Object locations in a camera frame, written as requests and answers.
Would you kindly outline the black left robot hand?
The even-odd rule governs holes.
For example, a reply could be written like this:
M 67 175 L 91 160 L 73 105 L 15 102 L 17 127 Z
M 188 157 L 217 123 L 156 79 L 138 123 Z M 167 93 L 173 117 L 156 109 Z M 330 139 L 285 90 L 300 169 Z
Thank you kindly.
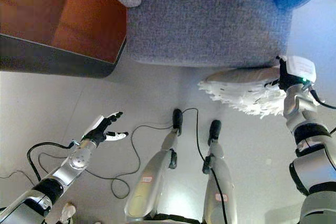
M 111 132 L 107 131 L 107 128 L 113 123 L 116 122 L 121 116 L 123 112 L 114 112 L 107 117 L 100 115 L 92 125 L 87 128 L 85 133 L 81 138 L 81 142 L 84 140 L 91 141 L 96 147 L 99 144 L 105 141 L 118 141 L 126 138 L 129 133 L 128 132 Z

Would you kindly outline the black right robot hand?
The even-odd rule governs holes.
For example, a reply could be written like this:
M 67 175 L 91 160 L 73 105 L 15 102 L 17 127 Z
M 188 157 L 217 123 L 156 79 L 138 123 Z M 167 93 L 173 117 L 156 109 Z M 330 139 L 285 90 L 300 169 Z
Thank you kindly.
M 279 77 L 264 87 L 278 85 L 280 90 L 287 91 L 297 84 L 308 87 L 316 82 L 316 67 L 311 60 L 301 56 L 277 56 L 276 59 L 280 63 Z

